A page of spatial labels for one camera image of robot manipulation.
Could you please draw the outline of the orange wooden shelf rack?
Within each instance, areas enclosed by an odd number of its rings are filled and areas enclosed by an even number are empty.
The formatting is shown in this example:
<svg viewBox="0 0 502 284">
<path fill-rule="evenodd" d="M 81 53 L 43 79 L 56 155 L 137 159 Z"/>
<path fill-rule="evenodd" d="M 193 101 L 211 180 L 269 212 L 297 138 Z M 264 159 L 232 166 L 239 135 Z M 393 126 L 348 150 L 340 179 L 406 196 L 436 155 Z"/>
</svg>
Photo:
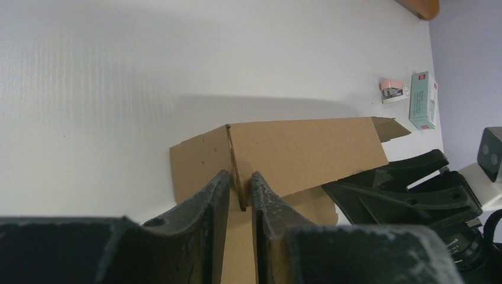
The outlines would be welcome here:
<svg viewBox="0 0 502 284">
<path fill-rule="evenodd" d="M 395 0 L 395 2 L 423 21 L 431 21 L 440 13 L 439 0 Z"/>
</svg>

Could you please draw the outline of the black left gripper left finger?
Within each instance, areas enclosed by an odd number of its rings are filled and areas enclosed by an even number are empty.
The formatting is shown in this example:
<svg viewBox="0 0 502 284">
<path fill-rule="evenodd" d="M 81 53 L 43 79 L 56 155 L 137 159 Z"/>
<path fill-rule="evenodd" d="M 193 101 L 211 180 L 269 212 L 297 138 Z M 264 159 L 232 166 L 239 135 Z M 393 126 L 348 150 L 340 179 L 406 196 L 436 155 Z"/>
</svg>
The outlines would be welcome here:
<svg viewBox="0 0 502 284">
<path fill-rule="evenodd" d="M 2 283 L 220 283 L 230 174 L 143 225 L 127 217 L 1 218 Z"/>
</svg>

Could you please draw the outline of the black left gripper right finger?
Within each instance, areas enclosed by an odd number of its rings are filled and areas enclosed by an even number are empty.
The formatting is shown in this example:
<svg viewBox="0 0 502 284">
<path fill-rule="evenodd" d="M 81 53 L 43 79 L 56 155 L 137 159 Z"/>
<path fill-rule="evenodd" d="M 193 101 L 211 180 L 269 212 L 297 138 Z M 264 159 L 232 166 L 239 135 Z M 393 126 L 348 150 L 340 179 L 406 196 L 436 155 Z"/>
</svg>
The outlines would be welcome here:
<svg viewBox="0 0 502 284">
<path fill-rule="evenodd" d="M 250 180 L 258 283 L 462 283 L 444 243 L 416 225 L 318 225 Z"/>
</svg>

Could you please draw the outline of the white green box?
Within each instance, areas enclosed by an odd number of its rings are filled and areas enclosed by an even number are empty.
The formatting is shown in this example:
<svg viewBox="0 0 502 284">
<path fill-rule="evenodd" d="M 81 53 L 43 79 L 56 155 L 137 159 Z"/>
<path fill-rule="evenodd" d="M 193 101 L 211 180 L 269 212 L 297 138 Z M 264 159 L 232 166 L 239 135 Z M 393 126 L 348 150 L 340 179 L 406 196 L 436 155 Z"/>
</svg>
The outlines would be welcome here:
<svg viewBox="0 0 502 284">
<path fill-rule="evenodd" d="M 418 130 L 433 130 L 437 118 L 437 83 L 430 72 L 411 78 L 409 120 Z"/>
</svg>

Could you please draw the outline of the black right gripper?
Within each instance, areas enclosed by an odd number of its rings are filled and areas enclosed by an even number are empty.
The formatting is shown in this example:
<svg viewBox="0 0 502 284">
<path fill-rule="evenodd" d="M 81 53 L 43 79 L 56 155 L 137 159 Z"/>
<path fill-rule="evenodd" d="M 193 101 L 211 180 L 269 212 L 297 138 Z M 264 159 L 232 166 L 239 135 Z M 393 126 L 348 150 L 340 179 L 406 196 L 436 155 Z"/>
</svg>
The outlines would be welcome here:
<svg viewBox="0 0 502 284">
<path fill-rule="evenodd" d="M 375 169 L 374 185 L 411 185 L 448 164 L 434 149 Z M 435 225 L 464 283 L 501 283 L 501 243 L 494 241 L 500 221 L 488 219 L 482 231 L 461 224 L 482 209 L 460 173 L 442 173 L 404 192 L 342 181 L 322 189 L 351 224 Z"/>
</svg>

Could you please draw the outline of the brown cardboard box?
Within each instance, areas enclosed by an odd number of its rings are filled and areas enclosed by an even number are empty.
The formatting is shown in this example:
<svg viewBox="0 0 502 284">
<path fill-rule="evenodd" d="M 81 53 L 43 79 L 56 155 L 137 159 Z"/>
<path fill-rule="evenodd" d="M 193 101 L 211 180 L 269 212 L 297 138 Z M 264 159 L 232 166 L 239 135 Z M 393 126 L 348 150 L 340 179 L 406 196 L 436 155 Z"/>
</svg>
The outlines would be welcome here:
<svg viewBox="0 0 502 284">
<path fill-rule="evenodd" d="M 223 169 L 230 173 L 221 282 L 255 283 L 249 192 L 254 172 L 310 221 L 335 225 L 339 215 L 322 184 L 387 164 L 383 143 L 409 133 L 382 117 L 226 124 L 170 148 L 175 200 L 188 199 Z"/>
</svg>

